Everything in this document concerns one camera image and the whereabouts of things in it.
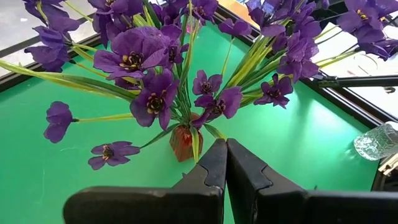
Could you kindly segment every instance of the vase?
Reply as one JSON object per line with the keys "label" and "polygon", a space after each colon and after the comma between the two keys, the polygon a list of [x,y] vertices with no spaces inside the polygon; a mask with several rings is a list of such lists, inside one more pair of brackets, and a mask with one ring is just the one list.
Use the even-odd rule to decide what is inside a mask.
{"label": "vase", "polygon": [[[199,118],[199,115],[197,115],[196,113],[191,114],[192,120],[197,118]],[[201,132],[199,130],[198,134],[199,134],[199,155],[200,155],[203,147],[203,136],[201,135]],[[193,157],[192,135],[190,127],[184,124],[176,127],[172,131],[172,135],[170,137],[170,145],[173,149],[175,157],[179,162],[183,162],[189,158],[192,158]]]}

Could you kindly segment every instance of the green tabletop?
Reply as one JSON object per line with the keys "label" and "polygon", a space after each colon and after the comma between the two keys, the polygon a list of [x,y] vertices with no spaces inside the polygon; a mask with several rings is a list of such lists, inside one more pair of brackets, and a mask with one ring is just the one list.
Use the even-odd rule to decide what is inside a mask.
{"label": "green tabletop", "polygon": [[[212,25],[202,28],[195,42],[189,84],[199,69],[208,75],[220,73],[228,47],[229,36]],[[226,79],[247,49],[244,43],[234,42]],[[64,72],[95,77],[70,65]],[[229,121],[222,117],[212,125],[305,189],[317,185],[324,190],[370,190],[377,161],[363,159],[353,148],[353,139],[367,127],[304,84],[297,83],[294,90],[286,110],[249,105]],[[124,100],[36,78],[2,92],[0,223],[62,223],[64,202],[81,189],[94,185],[171,187],[182,172],[194,166],[192,159],[176,160],[167,136],[125,165],[93,171],[87,164],[93,146],[113,141],[143,145],[161,131],[158,123],[151,128],[142,128],[133,119],[74,123],[62,142],[52,144],[43,132],[47,127],[45,111],[53,101],[68,103],[77,118],[129,112]],[[205,130],[202,133],[205,152],[214,139]],[[224,222],[233,223],[228,194]]]}

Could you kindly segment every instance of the clear glass cup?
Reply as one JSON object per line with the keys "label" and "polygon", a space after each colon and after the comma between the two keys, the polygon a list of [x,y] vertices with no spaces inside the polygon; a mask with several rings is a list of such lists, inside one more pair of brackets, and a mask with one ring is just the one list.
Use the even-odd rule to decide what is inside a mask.
{"label": "clear glass cup", "polygon": [[358,136],[354,146],[359,155],[371,161],[398,153],[398,124],[386,122]]}

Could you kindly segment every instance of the artificial flower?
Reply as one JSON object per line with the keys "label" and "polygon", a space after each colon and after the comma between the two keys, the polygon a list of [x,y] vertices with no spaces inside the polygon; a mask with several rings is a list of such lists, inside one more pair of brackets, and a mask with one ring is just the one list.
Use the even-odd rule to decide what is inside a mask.
{"label": "artificial flower", "polygon": [[220,89],[223,82],[223,76],[216,74],[207,79],[203,70],[197,71],[197,77],[193,79],[192,92],[195,95],[213,95]]}
{"label": "artificial flower", "polygon": [[301,38],[300,32],[294,33],[287,42],[287,53],[280,59],[277,72],[293,74],[293,82],[299,78],[310,78],[317,74],[318,65],[311,58],[319,52],[312,38]]}
{"label": "artificial flower", "polygon": [[72,117],[72,112],[66,103],[55,101],[47,110],[47,121],[50,124],[44,131],[44,137],[52,143],[58,143],[63,139],[70,123],[78,120]]}
{"label": "artificial flower", "polygon": [[25,2],[25,9],[28,13],[32,14],[36,18],[40,19],[44,24],[47,24],[47,21],[40,14],[39,10],[37,10],[37,3],[41,2],[41,9],[43,13],[48,16],[63,16],[69,17],[69,14],[58,7],[62,7],[60,2],[65,0],[23,0]]}
{"label": "artificial flower", "polygon": [[272,86],[269,85],[268,82],[261,83],[261,90],[263,92],[263,96],[254,101],[254,105],[265,105],[268,103],[273,103],[274,106],[281,106],[286,109],[286,104],[289,102],[289,99],[285,97],[293,92],[293,86],[289,77],[283,77],[280,80],[278,79],[278,74],[274,74],[272,76],[272,80],[274,84]]}
{"label": "artificial flower", "polygon": [[307,16],[302,21],[296,23],[294,32],[300,31],[301,37],[314,38],[321,34],[322,28],[319,21],[316,21],[312,16]]}
{"label": "artificial flower", "polygon": [[97,9],[98,14],[124,13],[128,10],[129,0],[88,0]]}
{"label": "artificial flower", "polygon": [[110,15],[94,13],[93,16],[93,29],[95,32],[100,34],[101,42],[105,48],[108,47],[108,26],[113,24],[112,17]]}
{"label": "artificial flower", "polygon": [[239,109],[243,94],[241,87],[235,86],[221,92],[218,99],[212,95],[202,95],[195,100],[195,106],[204,108],[203,114],[192,121],[194,127],[200,128],[205,122],[214,120],[222,114],[227,118],[232,118]]}
{"label": "artificial flower", "polygon": [[214,23],[213,15],[217,7],[217,0],[192,0],[192,16],[198,19],[203,26],[206,25],[206,21]]}
{"label": "artificial flower", "polygon": [[179,81],[173,81],[170,70],[164,69],[161,75],[155,75],[148,85],[130,104],[132,115],[143,127],[152,125],[159,117],[160,127],[167,129],[170,122],[170,107],[177,95]]}
{"label": "artificial flower", "polygon": [[374,54],[386,61],[392,56],[392,51],[398,47],[398,40],[383,40],[376,43],[360,43],[357,50],[363,50],[367,54]]}
{"label": "artificial flower", "polygon": [[381,30],[373,29],[370,25],[362,26],[353,32],[358,43],[373,43],[384,39],[384,33]]}
{"label": "artificial flower", "polygon": [[113,80],[117,77],[142,78],[144,70],[161,65],[166,49],[160,37],[146,35],[149,29],[156,28],[138,27],[120,33],[111,43],[112,52],[95,52],[94,67],[110,73],[107,79]]}
{"label": "artificial flower", "polygon": [[88,160],[88,164],[93,170],[102,168],[106,163],[110,166],[125,164],[130,161],[126,156],[135,155],[140,152],[139,147],[132,146],[131,144],[128,141],[117,141],[95,146],[91,150],[91,153],[101,156],[92,157]]}
{"label": "artificial flower", "polygon": [[345,0],[348,12],[337,19],[343,31],[352,32],[369,24],[373,29],[382,30],[379,12],[371,6],[369,0]]}
{"label": "artificial flower", "polygon": [[272,51],[276,54],[278,51],[286,48],[287,37],[286,33],[283,32],[275,37],[275,42],[272,44]]}
{"label": "artificial flower", "polygon": [[238,19],[233,23],[232,19],[228,18],[224,22],[218,24],[218,29],[223,33],[232,35],[233,37],[249,35],[251,33],[250,25],[241,19]]}
{"label": "artificial flower", "polygon": [[266,37],[274,37],[285,32],[285,26],[277,21],[286,19],[294,12],[295,4],[292,0],[270,1],[250,0],[246,3],[251,19],[261,29],[261,34]]}
{"label": "artificial flower", "polygon": [[176,25],[163,26],[161,33],[165,35],[162,39],[166,47],[163,64],[166,68],[171,69],[175,63],[183,62],[182,53],[188,51],[189,44],[181,46],[179,37],[182,30]]}
{"label": "artificial flower", "polygon": [[34,28],[46,46],[28,47],[25,53],[31,53],[33,60],[41,63],[48,72],[62,72],[62,65],[69,61],[68,50],[60,32],[39,26]]}

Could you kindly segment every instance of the flower bouquet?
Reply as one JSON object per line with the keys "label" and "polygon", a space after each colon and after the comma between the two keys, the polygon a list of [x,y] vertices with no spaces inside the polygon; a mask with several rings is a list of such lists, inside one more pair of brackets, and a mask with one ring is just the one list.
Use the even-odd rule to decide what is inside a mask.
{"label": "flower bouquet", "polygon": [[[314,2],[250,0],[246,5],[252,20],[260,27],[260,36],[240,63],[233,65],[234,72],[225,74],[233,41],[251,34],[252,27],[242,20],[231,19],[218,24],[220,32],[231,36],[230,48],[220,73],[206,74],[206,68],[190,71],[190,65],[200,27],[214,23],[216,0],[170,0],[164,6],[148,0],[88,0],[97,9],[93,18],[64,0],[24,2],[26,10],[44,23],[34,28],[43,45],[28,47],[25,52],[32,54],[45,72],[2,60],[0,67],[76,90],[126,100],[130,110],[128,114],[80,119],[72,115],[66,103],[53,102],[47,110],[46,139],[60,142],[69,125],[87,121],[135,119],[140,126],[151,127],[158,120],[163,129],[140,147],[123,141],[130,139],[99,142],[91,150],[95,156],[88,160],[94,170],[105,164],[125,164],[129,162],[128,156],[138,154],[168,133],[172,133],[170,145],[177,159],[193,157],[196,162],[203,145],[202,127],[215,138],[225,138],[211,125],[218,117],[230,119],[238,109],[248,105],[273,104],[286,108],[287,95],[301,78],[311,78],[321,68],[362,50],[387,60],[398,46],[398,40],[385,37],[382,32],[387,25],[386,16],[398,10],[395,0],[345,0],[348,12],[338,18],[338,25],[332,29],[340,27],[352,33],[358,43],[342,54],[318,62],[311,58],[325,40],[317,39],[332,29],[322,32],[319,22],[311,16],[316,8]],[[102,44],[109,49],[97,50],[74,42],[68,32],[77,30],[80,23],[69,18],[61,2],[92,22]],[[328,1],[322,0],[321,4],[327,9]],[[76,63],[68,56],[69,50],[92,62],[93,68]],[[62,73],[65,63],[84,68],[98,78]],[[189,75],[196,75],[193,83],[188,83]],[[192,101],[190,91],[196,96]],[[192,106],[203,108],[202,112],[192,113]]]}

